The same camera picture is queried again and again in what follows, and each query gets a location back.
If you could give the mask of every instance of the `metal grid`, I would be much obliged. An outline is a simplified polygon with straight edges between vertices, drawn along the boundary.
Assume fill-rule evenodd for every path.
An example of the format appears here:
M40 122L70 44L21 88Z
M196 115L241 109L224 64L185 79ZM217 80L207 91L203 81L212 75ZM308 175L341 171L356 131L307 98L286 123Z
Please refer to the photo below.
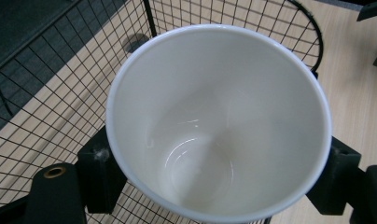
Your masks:
M148 6L154 21L140 0L78 1L0 64L0 207L27 195L43 167L77 160L105 125L114 75L154 35L190 24L232 24L279 41L313 71L320 64L320 31L296 2L154 0ZM129 182L113 214L88 214L88 221L197 223L154 204Z

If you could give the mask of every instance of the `light wood surface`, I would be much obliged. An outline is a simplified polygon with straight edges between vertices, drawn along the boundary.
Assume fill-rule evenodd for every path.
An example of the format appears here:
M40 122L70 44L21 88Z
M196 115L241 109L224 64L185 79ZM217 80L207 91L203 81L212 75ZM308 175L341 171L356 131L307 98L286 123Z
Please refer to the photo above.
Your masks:
M323 32L325 54L318 73L319 82L328 98L332 114L333 135L362 153L360 167L366 169L369 165L377 164L377 67L372 65L377 57L377 18L356 22L358 14L356 11L313 0L301 0L301 2L314 14ZM135 7L137 7L135 3L127 4L120 15L126 16ZM134 13L131 17L132 20L144 20ZM218 17L219 14L212 15L214 20L219 20ZM192 19L193 22L200 22L199 18L192 17ZM141 32L143 29L141 24L146 22L138 22L128 31L113 32L115 28L113 24L118 23L119 17L116 16L0 132L0 189L29 190L30 182L17 181L14 175L30 178L37 168L33 169L32 166L18 161L26 161L37 166L52 164L55 159L73 162L76 160L74 153L103 125L105 109L100 107L100 104L105 102L110 81L120 66L120 63L115 61L105 66L107 58L110 58L108 55L111 52L108 51L110 45L114 45L115 50L119 51L123 46L118 40ZM165 29L181 25L185 23L176 21L159 24ZM130 54L124 50L120 53L121 57ZM90 67L95 62L98 62L99 66L87 73L84 68ZM82 99L92 97L93 104L89 104L88 101L84 105L80 104L76 101L77 97ZM74 116L75 110L82 111L85 116L83 118ZM61 150L59 146L68 148L70 152ZM31 148L41 151L44 155L52 155L52 158L38 156L38 151ZM0 194L0 202L9 203L23 195L25 193L22 192ZM351 211L348 206L343 217L321 216L304 197L274 216L272 224L348 223Z

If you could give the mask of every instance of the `ceramic cup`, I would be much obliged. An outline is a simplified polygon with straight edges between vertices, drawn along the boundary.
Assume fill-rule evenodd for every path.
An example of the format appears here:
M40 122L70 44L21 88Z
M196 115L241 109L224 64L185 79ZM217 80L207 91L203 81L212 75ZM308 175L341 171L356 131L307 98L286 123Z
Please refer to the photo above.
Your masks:
M120 68L106 130L124 174L195 220L269 217L312 187L331 121L310 70L270 38L228 25L175 29Z

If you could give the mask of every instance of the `cup rim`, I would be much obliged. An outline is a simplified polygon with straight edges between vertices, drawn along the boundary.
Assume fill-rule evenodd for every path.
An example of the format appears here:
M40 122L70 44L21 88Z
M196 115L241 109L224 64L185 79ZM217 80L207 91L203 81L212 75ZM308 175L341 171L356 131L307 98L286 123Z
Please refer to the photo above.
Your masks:
M115 129L115 122L113 120L113 110L114 110L114 102L116 98L117 91L119 89L119 83L122 82L124 79L125 72L130 68L132 64L135 63L138 58L145 54L148 50L151 50L155 46L157 46L160 42L167 41L168 39L174 38L179 35L184 35L186 33L195 33L200 31L224 31L224 32L231 32L231 33L238 33L240 35L246 35L249 38L256 39L257 41L262 41L264 44L270 46L270 48L274 48L278 50L281 54L285 54L286 58L289 59L292 63L298 66L303 74L305 74L305 78L307 78L308 82L312 85L314 93L317 95L317 99L319 101L321 107L321 114L323 115L325 128L323 131L323 139L322 139L322 146L319 150L322 150L316 164L314 164L313 170L309 173L309 178L307 178L303 183L301 183L300 187L297 188L295 191L291 192L287 195L283 200L279 203L276 203L272 206L266 207L262 210L258 210L256 212L247 213L244 215L235 215L235 216L220 216L220 215L209 215L197 211L193 211L187 209L185 207L176 205L174 203L168 202L167 200L163 199L157 193L152 191L149 187L147 187L139 178L135 176L132 169L128 166L128 163L124 160L117 141L114 129ZM254 220L264 219L267 217L271 217L272 215L281 212L282 210L288 208L291 204L298 201L302 196L304 196L314 185L316 180L321 175L327 159L328 159L328 152L329 147L331 145L331 115L329 113L328 108L328 101L323 93L318 81L313 76L312 72L309 68L290 50L282 46L280 43L270 39L269 37L256 33L254 31L237 27L231 25L224 25L224 24L200 24L200 25L190 25L181 28L174 29L172 31L166 32L164 34L158 35L149 41L147 41L143 46L137 49L121 66L121 68L116 73L116 77L113 80L111 85L110 91L107 96L106 102L106 110L105 110L105 126L108 141L112 150L112 153L118 163L120 169L123 173L128 177L128 179L136 186L139 190L141 190L149 199L154 201L155 203L159 204L160 206L177 213L180 216L188 217L198 221L204 222L211 222L211 223L243 223L243 222L250 222Z

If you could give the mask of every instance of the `white mug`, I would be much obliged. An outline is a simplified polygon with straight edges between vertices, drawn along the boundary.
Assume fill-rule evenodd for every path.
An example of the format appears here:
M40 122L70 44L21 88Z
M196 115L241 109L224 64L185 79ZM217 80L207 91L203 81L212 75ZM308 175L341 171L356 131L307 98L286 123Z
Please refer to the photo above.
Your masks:
M159 35L130 56L108 94L106 130L123 173L155 203L242 223L313 186L331 118L292 52L244 28L206 24Z

